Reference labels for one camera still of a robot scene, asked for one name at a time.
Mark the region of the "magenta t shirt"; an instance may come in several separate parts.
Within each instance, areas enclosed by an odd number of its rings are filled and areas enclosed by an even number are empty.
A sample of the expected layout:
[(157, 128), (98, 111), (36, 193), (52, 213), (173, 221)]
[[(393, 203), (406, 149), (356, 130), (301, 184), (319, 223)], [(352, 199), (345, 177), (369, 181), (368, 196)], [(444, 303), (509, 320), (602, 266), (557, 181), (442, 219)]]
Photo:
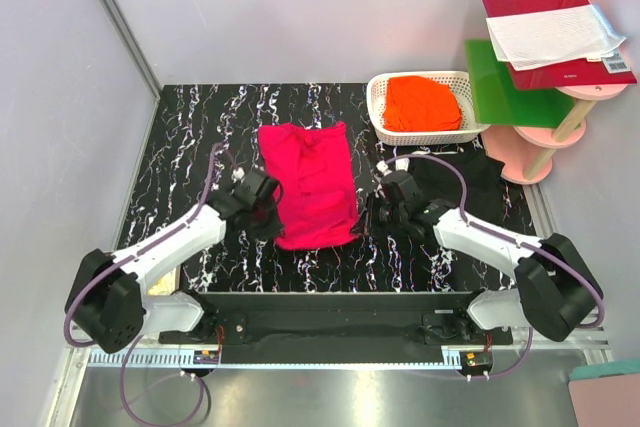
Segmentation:
[(345, 123), (319, 129), (264, 125), (258, 144), (267, 173), (284, 188), (277, 207), (284, 226), (275, 240), (279, 248), (315, 250), (356, 239), (358, 198)]

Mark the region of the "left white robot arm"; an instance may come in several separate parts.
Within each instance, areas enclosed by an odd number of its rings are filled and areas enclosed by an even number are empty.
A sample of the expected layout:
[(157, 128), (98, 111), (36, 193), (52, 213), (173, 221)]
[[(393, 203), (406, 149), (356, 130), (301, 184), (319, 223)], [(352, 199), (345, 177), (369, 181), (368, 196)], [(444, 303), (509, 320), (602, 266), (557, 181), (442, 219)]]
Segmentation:
[(148, 334), (176, 333), (195, 343), (215, 337), (218, 310), (212, 303), (197, 293), (153, 295), (150, 290), (231, 233), (260, 241), (281, 234), (282, 184), (262, 170), (235, 175), (220, 190), (207, 181), (195, 206), (150, 237), (112, 253), (95, 249), (82, 258), (64, 308), (68, 344), (116, 353)]

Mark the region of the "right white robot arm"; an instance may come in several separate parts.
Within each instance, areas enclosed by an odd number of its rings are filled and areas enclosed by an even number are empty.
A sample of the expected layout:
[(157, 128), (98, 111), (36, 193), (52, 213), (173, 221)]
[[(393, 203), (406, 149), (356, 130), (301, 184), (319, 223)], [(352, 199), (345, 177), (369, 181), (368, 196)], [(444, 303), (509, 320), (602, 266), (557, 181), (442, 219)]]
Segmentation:
[[(449, 170), (461, 189), (451, 204), (428, 196), (401, 161), (424, 159)], [(546, 238), (517, 234), (479, 219), (466, 210), (468, 186), (462, 173), (432, 155), (405, 154), (383, 160), (353, 233), (400, 231), (418, 241), (432, 237), (448, 250), (473, 257), (514, 282), (508, 290), (487, 290), (473, 297), (454, 318), (454, 331), (476, 343), (490, 330), (524, 327), (554, 342), (576, 330), (595, 329), (605, 318), (604, 293), (573, 242), (558, 233)]]

